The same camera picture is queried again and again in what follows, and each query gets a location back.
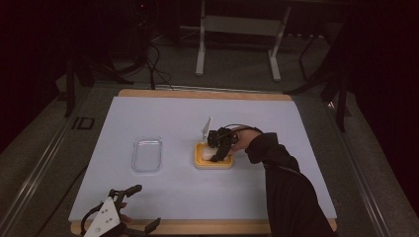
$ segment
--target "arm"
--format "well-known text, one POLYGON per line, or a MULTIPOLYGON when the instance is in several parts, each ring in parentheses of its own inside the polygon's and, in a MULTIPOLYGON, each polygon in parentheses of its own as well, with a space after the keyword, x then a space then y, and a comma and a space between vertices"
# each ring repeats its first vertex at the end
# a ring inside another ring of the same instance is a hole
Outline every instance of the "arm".
POLYGON ((265 167, 269 223, 275 237, 334 237, 315 189, 275 133, 238 131, 231 152, 245 149, 251 163, 265 167))

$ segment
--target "white tabletop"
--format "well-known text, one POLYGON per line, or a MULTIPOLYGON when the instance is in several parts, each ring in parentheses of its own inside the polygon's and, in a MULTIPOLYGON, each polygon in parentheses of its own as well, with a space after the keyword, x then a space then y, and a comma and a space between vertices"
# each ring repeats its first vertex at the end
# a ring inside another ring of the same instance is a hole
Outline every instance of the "white tabletop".
POLYGON ((194 148, 204 125, 257 126, 278 134, 313 183, 327 218, 336 212, 293 101, 179 98, 114 98, 89 168, 71 210, 77 221, 107 197, 110 189, 142 185, 127 198, 124 213, 133 219, 267 219, 264 170, 241 151, 229 170, 200 170, 194 148), (162 165, 155 173, 135 174, 130 167, 139 136, 162 138, 162 165))

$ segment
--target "metal frame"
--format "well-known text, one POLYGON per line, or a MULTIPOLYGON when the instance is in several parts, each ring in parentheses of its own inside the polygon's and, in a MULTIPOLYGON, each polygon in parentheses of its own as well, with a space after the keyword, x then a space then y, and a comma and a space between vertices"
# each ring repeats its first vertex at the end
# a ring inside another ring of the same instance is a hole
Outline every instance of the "metal frame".
POLYGON ((271 64, 273 79, 274 81, 280 81, 281 74, 278 67, 277 53, 281 44, 281 39, 284 36, 284 30, 287 25, 290 11, 291 7, 287 7, 287 10, 284 13, 283 19, 281 21, 212 16, 206 15, 206 0, 202 0, 200 48, 198 51, 197 69, 195 72, 196 75, 204 75, 204 64, 206 57, 206 31, 224 32, 276 37, 273 48, 268 50, 268 56, 271 64))

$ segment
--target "wooden table edge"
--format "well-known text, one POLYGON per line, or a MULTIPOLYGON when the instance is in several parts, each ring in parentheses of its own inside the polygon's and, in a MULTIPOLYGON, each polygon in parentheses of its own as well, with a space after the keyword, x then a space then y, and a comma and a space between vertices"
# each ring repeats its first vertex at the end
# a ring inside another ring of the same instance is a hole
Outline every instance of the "wooden table edge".
MULTIPOLYGON (((330 227, 336 231, 336 219, 330 218, 330 227)), ((152 220, 134 220, 127 226, 143 230, 152 220)), ((88 229, 92 221, 86 221, 88 229)), ((80 235, 81 222, 71 222, 71 233, 80 235)), ((268 220, 164 220, 152 232, 153 235, 216 235, 216 234, 271 234, 268 220)))
POLYGON ((120 90, 119 97, 150 97, 150 98, 190 98, 220 100, 254 100, 254 101, 292 101, 289 95, 237 92, 208 91, 155 91, 155 90, 120 90))

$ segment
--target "plastic lid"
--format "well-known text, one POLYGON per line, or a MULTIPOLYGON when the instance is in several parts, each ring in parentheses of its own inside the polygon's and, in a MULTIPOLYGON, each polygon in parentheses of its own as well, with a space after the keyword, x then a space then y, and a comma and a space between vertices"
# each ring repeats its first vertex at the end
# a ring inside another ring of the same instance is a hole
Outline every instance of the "plastic lid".
POLYGON ((160 136, 138 137, 133 144, 131 168, 135 173, 150 173, 161 165, 162 140, 160 136))

